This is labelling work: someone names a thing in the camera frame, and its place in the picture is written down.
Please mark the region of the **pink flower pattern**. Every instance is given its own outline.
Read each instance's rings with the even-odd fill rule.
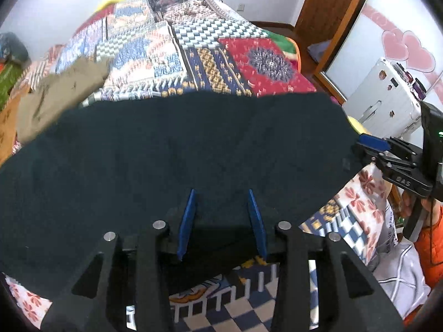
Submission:
[[[345,187],[345,194],[351,199],[351,206],[356,207],[358,213],[366,212],[365,203],[360,199],[360,195],[356,193],[352,187]]]
[[[386,185],[384,180],[380,180],[377,182],[377,190],[378,190],[378,194],[380,195],[381,198],[386,198]]]
[[[372,216],[375,218],[378,224],[382,224],[385,221],[385,217],[382,215],[380,210],[375,210],[372,213]]]
[[[365,190],[369,195],[372,195],[375,190],[374,178],[369,175],[368,171],[361,170],[358,174],[358,179],[362,185],[363,190]]]
[[[45,317],[52,302],[46,298],[33,294],[23,286],[15,283],[15,281],[8,276],[5,276],[5,280],[23,314],[35,327],[40,329],[43,317]]]
[[[366,226],[364,221],[359,222],[359,225],[365,234],[369,235],[369,233],[371,233],[371,227]]]
[[[378,236],[376,236],[375,233],[371,233],[368,236],[368,244],[367,244],[368,252],[366,254],[366,260],[367,261],[371,260],[373,254],[375,252],[375,249],[377,247],[377,242],[378,242]]]
[[[376,205],[370,199],[368,200],[368,207],[369,207],[370,210],[376,210],[377,209]]]

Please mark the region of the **brown cloth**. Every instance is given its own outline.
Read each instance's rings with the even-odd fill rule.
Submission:
[[[21,143],[33,140],[40,132],[103,86],[108,77],[107,61],[99,63],[79,57],[61,74],[41,80],[37,91],[24,96],[17,114],[17,139]]]
[[[29,85],[20,88],[16,96],[7,103],[0,113],[0,165],[12,154],[12,147],[16,140],[17,110],[22,97],[29,92]]]

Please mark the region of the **metal pin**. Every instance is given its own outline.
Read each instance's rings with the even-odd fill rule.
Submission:
[[[292,227],[292,225],[288,221],[280,221],[278,223],[278,228],[280,230],[289,230]]]
[[[342,236],[340,236],[337,232],[331,232],[328,234],[328,237],[333,242],[338,242],[342,238]]]
[[[162,228],[166,227],[166,222],[159,219],[152,224],[152,227],[154,227],[156,230],[161,230]]]
[[[114,232],[106,232],[103,235],[103,238],[105,239],[105,241],[112,241],[115,238],[115,233]]]

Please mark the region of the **yellow pillow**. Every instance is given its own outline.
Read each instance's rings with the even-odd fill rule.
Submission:
[[[95,13],[97,11],[103,10],[105,7],[107,7],[107,5],[111,5],[112,3],[118,3],[118,2],[123,2],[125,0],[103,0],[97,7],[97,9],[94,11]]]
[[[348,120],[351,126],[354,128],[354,130],[357,131],[359,134],[370,135],[369,131],[365,129],[363,125],[360,122],[358,122],[354,117],[348,116]]]

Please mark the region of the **person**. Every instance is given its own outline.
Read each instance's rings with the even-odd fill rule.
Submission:
[[[406,191],[403,192],[401,199],[400,214],[402,217],[409,217],[415,199]],[[431,199],[422,199],[421,204],[429,213],[414,246],[419,255],[426,284],[433,289],[443,277],[443,206],[440,201],[432,202]],[[420,307],[405,318],[405,324],[408,325],[413,320]]]

